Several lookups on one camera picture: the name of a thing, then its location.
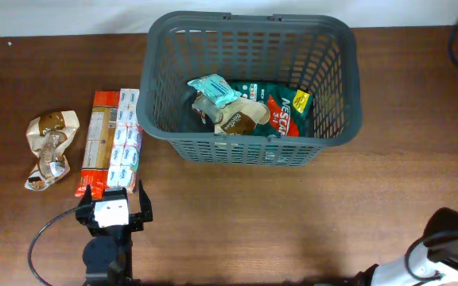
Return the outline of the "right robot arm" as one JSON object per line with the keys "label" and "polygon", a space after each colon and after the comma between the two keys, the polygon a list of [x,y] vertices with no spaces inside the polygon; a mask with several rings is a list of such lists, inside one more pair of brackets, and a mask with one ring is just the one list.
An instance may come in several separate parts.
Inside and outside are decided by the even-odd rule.
{"label": "right robot arm", "polygon": [[458,283],[458,211],[443,207],[403,257],[359,272],[350,285],[416,286]]}

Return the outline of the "light blue wet wipes pack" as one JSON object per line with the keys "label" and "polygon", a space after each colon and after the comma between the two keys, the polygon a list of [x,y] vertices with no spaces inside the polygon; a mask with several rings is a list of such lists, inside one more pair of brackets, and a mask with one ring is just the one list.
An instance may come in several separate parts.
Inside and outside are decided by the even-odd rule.
{"label": "light blue wet wipes pack", "polygon": [[217,74],[192,79],[187,84],[200,91],[219,109],[224,108],[242,96],[240,91],[234,90],[223,77]]}

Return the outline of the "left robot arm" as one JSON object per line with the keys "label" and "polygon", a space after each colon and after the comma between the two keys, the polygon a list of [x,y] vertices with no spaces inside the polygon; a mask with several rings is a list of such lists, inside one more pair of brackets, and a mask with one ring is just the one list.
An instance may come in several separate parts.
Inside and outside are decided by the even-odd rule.
{"label": "left robot arm", "polygon": [[140,285],[133,278],[132,234],[153,221],[152,203],[142,182],[138,183],[140,211],[130,213],[124,187],[109,188],[93,199],[88,187],[76,210],[76,220],[86,226],[92,239],[83,250],[86,285]]}

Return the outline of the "Kleenex tissue multipack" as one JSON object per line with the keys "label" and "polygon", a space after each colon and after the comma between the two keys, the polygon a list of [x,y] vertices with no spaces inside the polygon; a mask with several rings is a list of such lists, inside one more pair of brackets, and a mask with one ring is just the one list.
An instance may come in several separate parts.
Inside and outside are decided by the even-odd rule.
{"label": "Kleenex tissue multipack", "polygon": [[142,128],[137,119],[139,89],[123,88],[118,93],[115,130],[107,174],[108,187],[124,187],[133,193],[138,178]]}

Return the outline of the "orange San Remo spaghetti pack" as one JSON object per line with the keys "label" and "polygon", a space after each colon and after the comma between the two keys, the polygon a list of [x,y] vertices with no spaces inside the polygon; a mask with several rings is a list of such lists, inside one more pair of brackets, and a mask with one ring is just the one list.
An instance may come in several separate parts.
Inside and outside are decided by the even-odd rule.
{"label": "orange San Remo spaghetti pack", "polygon": [[103,191],[107,188],[119,97],[118,91],[96,91],[95,93],[80,170],[80,182],[75,197],[82,197],[87,187],[90,187],[91,196],[101,199]]}

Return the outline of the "beige Dolce Gusto snack bag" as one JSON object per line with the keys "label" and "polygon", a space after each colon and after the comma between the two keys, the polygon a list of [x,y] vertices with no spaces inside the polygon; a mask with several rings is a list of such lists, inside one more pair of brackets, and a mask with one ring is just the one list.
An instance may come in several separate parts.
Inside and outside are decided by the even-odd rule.
{"label": "beige Dolce Gusto snack bag", "polygon": [[192,109],[202,118],[211,119],[215,134],[251,135],[257,125],[265,125],[270,119],[270,110],[265,104],[244,97],[218,108],[199,92]]}

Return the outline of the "beige brown snack bag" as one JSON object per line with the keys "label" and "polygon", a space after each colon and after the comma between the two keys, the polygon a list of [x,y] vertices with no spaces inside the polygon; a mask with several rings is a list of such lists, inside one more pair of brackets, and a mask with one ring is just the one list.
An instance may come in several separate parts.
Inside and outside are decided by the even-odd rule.
{"label": "beige brown snack bag", "polygon": [[74,110],[55,111],[30,122],[25,135],[38,162],[25,181],[26,189],[44,191],[70,171],[64,152],[73,142],[79,127]]}

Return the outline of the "green Nescafe coffee bag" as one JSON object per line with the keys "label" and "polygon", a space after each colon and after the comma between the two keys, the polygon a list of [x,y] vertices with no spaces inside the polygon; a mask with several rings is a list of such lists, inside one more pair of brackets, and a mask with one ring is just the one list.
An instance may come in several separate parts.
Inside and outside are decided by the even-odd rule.
{"label": "green Nescafe coffee bag", "polygon": [[255,136],[305,137],[305,120],[312,105],[313,96],[308,92],[271,82],[229,82],[242,97],[263,103],[270,111],[267,123],[257,124]]}

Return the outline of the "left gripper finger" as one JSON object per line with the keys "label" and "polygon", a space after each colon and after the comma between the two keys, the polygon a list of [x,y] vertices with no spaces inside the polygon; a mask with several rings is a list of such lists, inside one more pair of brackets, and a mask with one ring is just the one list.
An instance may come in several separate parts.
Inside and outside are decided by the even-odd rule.
{"label": "left gripper finger", "polygon": [[152,203],[149,199],[149,196],[146,194],[141,180],[138,181],[138,194],[139,194],[139,206],[141,209],[142,218],[151,218],[152,217]]}
{"label": "left gripper finger", "polygon": [[88,206],[92,203],[91,186],[87,185],[86,190],[79,202],[79,207]]}

